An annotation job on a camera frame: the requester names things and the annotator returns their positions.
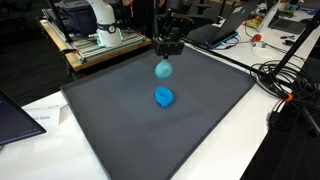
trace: wooden table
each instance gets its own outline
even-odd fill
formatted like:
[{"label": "wooden table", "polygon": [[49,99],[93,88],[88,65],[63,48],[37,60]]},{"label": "wooden table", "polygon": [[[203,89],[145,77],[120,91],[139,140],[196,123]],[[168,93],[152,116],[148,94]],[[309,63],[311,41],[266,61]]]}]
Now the wooden table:
[{"label": "wooden table", "polygon": [[[46,20],[40,20],[39,24],[40,26],[42,26],[43,31],[45,31],[49,35],[49,37],[52,39],[52,41],[56,44],[59,50],[69,49],[68,45],[63,41],[63,39],[61,39],[58,33],[50,26],[50,24]],[[95,59],[94,61],[87,61],[85,63],[81,63],[81,61],[77,58],[77,56],[72,53],[66,54],[65,59],[70,64],[73,71],[78,72],[80,70],[86,69],[98,63],[110,60],[112,58],[137,50],[139,48],[148,46],[150,44],[151,44],[151,40],[149,38],[146,38],[145,41],[141,41],[141,43],[139,44],[133,44],[119,51],[107,53]]]}]

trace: laptop screen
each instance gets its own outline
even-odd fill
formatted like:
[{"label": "laptop screen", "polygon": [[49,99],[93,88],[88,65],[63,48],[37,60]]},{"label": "laptop screen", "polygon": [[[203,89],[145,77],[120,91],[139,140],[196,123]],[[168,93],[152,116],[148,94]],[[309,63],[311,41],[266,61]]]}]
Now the laptop screen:
[{"label": "laptop screen", "polygon": [[45,132],[45,129],[0,90],[0,146]]},{"label": "laptop screen", "polygon": [[247,19],[251,12],[256,9],[258,3],[258,0],[252,0],[246,4],[234,7],[229,17],[221,26],[219,33],[214,37],[213,42],[217,40],[223,40],[230,34],[233,34],[239,28],[242,22]]}]

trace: monitor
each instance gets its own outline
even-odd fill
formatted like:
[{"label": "monitor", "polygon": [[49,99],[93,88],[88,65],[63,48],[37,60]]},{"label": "monitor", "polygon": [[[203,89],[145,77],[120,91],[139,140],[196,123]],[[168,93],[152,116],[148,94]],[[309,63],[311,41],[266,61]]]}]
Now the monitor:
[{"label": "monitor", "polygon": [[45,132],[43,127],[0,90],[0,146]]}]

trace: desk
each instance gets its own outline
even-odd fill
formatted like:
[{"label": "desk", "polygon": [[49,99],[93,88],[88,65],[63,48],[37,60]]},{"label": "desk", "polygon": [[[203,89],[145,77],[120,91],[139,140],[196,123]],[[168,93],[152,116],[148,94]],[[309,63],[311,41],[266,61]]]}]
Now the desk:
[{"label": "desk", "polygon": [[[239,28],[239,33],[243,41],[248,39],[243,34],[243,26]],[[268,29],[262,35],[273,37],[265,39],[268,43],[289,49],[281,45],[282,40],[276,33],[283,34]],[[320,28],[312,33],[306,41],[308,46],[302,47],[297,55],[307,58],[319,36]],[[239,45],[222,53],[247,65],[268,60],[252,55],[250,44]],[[292,59],[290,62],[302,65],[300,60]],[[173,179],[239,179],[267,134],[268,113],[278,101],[255,85],[189,157]],[[66,104],[58,92],[25,108],[50,103]],[[3,179],[107,179],[72,113],[68,110],[63,114],[59,126],[45,127],[47,134],[4,147],[0,152],[0,174]]]},{"label": "desk", "polygon": [[[54,28],[52,28],[52,26],[50,26],[50,24],[46,21],[46,20],[40,20],[40,26],[42,27],[42,29],[45,31],[45,33],[47,33],[49,35],[49,37],[52,39],[52,41],[57,45],[59,50],[63,50],[63,49],[68,49],[70,48],[67,43],[65,43],[60,36],[58,35],[58,33],[55,31]],[[136,49],[148,46],[151,44],[151,40],[149,38],[146,38],[145,41],[141,41],[138,44],[133,44],[130,46],[127,46],[125,48],[122,48],[118,51],[112,51],[110,53],[106,53],[100,57],[98,57],[97,59],[93,60],[93,61],[88,61],[85,63],[81,63],[81,61],[79,60],[79,58],[77,56],[75,56],[74,54],[66,54],[66,60],[68,62],[68,64],[72,67],[72,69],[74,71],[80,71],[82,69],[91,67],[93,65],[96,65],[98,63],[107,61],[109,59],[112,59],[114,57],[120,56],[122,54],[134,51]]]}]

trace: laptop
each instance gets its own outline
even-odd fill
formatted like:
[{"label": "laptop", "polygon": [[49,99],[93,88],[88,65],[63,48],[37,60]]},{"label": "laptop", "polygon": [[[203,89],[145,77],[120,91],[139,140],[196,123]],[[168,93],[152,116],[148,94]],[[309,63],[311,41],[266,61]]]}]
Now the laptop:
[{"label": "laptop", "polygon": [[0,90],[0,147],[45,132],[44,128]]},{"label": "laptop", "polygon": [[283,32],[288,32],[292,34],[299,35],[305,29],[306,24],[302,22],[292,21],[288,19],[281,19],[275,17],[276,19],[269,24],[269,28],[277,29]]},{"label": "laptop", "polygon": [[259,0],[236,6],[221,27],[207,24],[189,32],[187,42],[203,44],[209,48],[215,47],[222,41],[237,35],[236,30],[257,7]]}]

